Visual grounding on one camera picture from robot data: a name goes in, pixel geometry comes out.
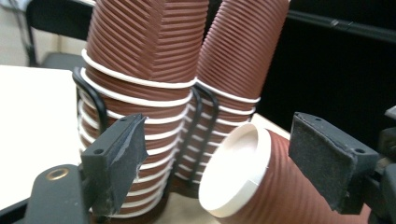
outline black clamp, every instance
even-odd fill
[[[393,112],[387,115],[395,119]],[[366,203],[370,224],[396,223],[395,149],[396,128],[381,132],[375,151],[324,119],[304,113],[293,118],[291,159],[332,210],[359,214]]]
[[[82,164],[61,165],[39,175],[24,223],[90,223],[120,211],[148,156],[141,114],[117,120],[81,155]]]

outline cup opening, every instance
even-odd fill
[[[236,213],[259,187],[270,153],[265,129],[249,123],[233,130],[206,165],[199,188],[201,206],[215,217]]]

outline stack of paper cups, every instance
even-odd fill
[[[221,3],[201,48],[197,69],[198,82],[219,100],[219,116],[207,147],[197,147],[213,114],[213,105],[204,99],[204,113],[180,161],[179,178],[188,180],[194,175],[193,182],[199,184],[207,161],[224,137],[249,121],[260,101],[288,9],[288,0],[224,0]],[[189,104],[184,133],[193,128],[190,124],[194,104]],[[200,150],[205,151],[204,156],[197,161],[196,152]],[[191,167],[195,162],[200,162],[196,173]]]
[[[140,167],[118,218],[149,214],[163,199],[183,118],[196,82],[207,1],[96,2],[81,75],[103,97],[109,125],[142,113],[148,158]],[[81,95],[80,139],[98,137],[96,110]]]

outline white table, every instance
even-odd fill
[[[76,86],[64,70],[0,65],[0,210],[50,167],[78,164]]]

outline black wire holder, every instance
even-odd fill
[[[73,80],[75,81],[78,90],[83,91],[87,94],[93,101],[97,111],[97,122],[99,126],[99,134],[104,133],[107,129],[108,119],[107,119],[107,108],[105,101],[100,96],[99,92],[97,92],[88,82],[82,78],[80,73],[81,68],[76,67],[73,72]]]
[[[99,133],[103,133],[108,124],[108,119],[107,119],[107,111],[106,111],[106,103],[104,102],[103,98],[100,96],[100,94],[90,85],[88,84],[81,76],[80,69],[76,67],[74,72],[73,72],[73,80],[75,81],[76,85],[78,86],[78,89],[80,91],[83,91],[86,93],[91,99],[92,102],[96,108],[97,111],[97,122],[99,125]],[[216,98],[215,94],[211,91],[209,91],[207,88],[203,87],[201,84],[196,83],[194,86],[191,87],[192,91],[192,97],[195,100],[195,112],[193,114],[193,118],[190,124],[190,127],[184,137],[184,140],[180,146],[179,152],[177,154],[177,158],[175,162],[173,163],[173,167],[171,170],[171,173],[168,177],[167,183],[166,183],[166,188],[163,191],[163,196],[166,197],[171,191],[174,191],[176,193],[184,194],[183,192],[179,192],[178,189],[172,189],[172,184],[173,180],[175,178],[175,174],[177,172],[178,166],[180,165],[180,161],[183,158],[183,155],[185,155],[187,147],[192,139],[192,136],[194,134],[194,131],[197,129],[197,124],[201,118],[201,114],[203,112],[203,97],[204,96],[206,99],[208,99],[212,106],[213,106],[213,112],[211,114],[211,119],[209,121],[208,126],[206,127],[207,130],[205,132],[205,136],[203,141],[201,142],[200,150],[198,152],[197,157],[195,158],[195,163],[192,167],[191,170],[191,175],[188,177],[188,180],[186,181],[186,188],[183,189],[189,191],[189,193],[186,194],[186,196],[197,198],[198,197],[198,192],[197,192],[197,184],[194,184],[194,179],[197,176],[197,170],[199,168],[200,162],[202,160],[202,157],[204,156],[205,149],[207,147],[207,143],[209,142],[210,135],[215,127],[216,120],[219,115],[219,101]]]

